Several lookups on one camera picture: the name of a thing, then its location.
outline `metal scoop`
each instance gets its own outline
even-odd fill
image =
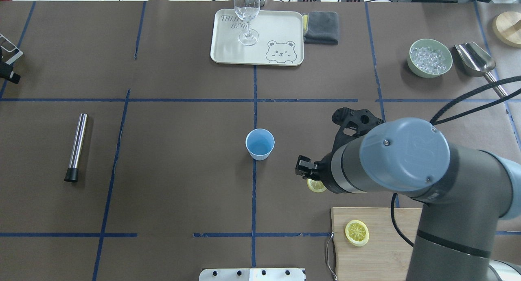
[[[469,76],[484,77],[489,83],[497,81],[490,73],[491,70],[495,69],[495,60],[478,44],[470,42],[458,44],[455,47]],[[501,85],[494,87],[494,91],[500,98],[508,95]]]

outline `green bowl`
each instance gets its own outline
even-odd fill
[[[443,64],[445,64],[445,66],[447,67],[447,70],[445,72],[439,74],[430,74],[428,72],[424,72],[421,68],[418,68],[411,60],[411,49],[413,49],[413,47],[422,48],[428,46],[431,46],[434,50],[441,50],[441,54],[443,55],[443,57],[445,57],[445,61],[443,62]],[[439,43],[438,41],[433,39],[420,39],[414,42],[409,48],[409,53],[407,54],[407,64],[409,65],[409,68],[413,71],[413,73],[415,73],[417,76],[420,76],[422,78],[435,78],[437,76],[443,75],[451,69],[452,55],[448,48],[445,47],[445,45]]]

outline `bear drawing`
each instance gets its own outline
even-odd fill
[[[295,43],[277,43],[273,40],[268,42],[268,52],[266,58],[270,63],[293,63],[296,60]]]

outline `wine glass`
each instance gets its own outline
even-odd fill
[[[246,29],[239,33],[239,42],[252,46],[259,41],[259,33],[254,29],[250,29],[250,21],[253,20],[261,10],[261,0],[233,0],[235,13],[244,22]]]

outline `wine glass base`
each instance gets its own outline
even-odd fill
[[[257,44],[259,41],[259,33],[254,29],[250,29],[250,34],[247,34],[247,30],[244,29],[239,33],[239,42],[245,46],[252,46]]]

